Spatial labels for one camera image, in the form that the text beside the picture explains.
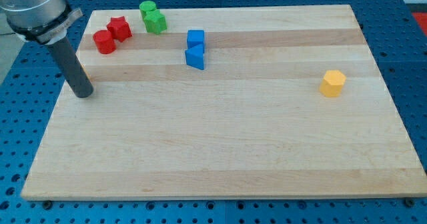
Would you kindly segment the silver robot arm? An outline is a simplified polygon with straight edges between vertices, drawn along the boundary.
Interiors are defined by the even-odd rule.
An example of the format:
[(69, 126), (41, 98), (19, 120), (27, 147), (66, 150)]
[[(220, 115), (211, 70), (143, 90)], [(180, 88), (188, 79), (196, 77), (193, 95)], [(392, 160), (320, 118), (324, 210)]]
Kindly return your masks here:
[(67, 30), (83, 16), (67, 0), (1, 0), (10, 28), (23, 41), (46, 46), (66, 82), (78, 98), (93, 93), (93, 85), (79, 62)]

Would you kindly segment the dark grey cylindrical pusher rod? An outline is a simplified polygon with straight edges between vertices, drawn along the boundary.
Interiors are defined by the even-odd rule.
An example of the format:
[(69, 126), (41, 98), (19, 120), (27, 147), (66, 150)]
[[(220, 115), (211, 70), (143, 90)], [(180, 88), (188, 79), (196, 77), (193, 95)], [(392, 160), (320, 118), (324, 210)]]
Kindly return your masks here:
[(81, 63), (67, 37), (53, 44), (46, 45), (65, 80), (78, 98), (89, 97), (93, 93), (93, 85), (83, 74)]

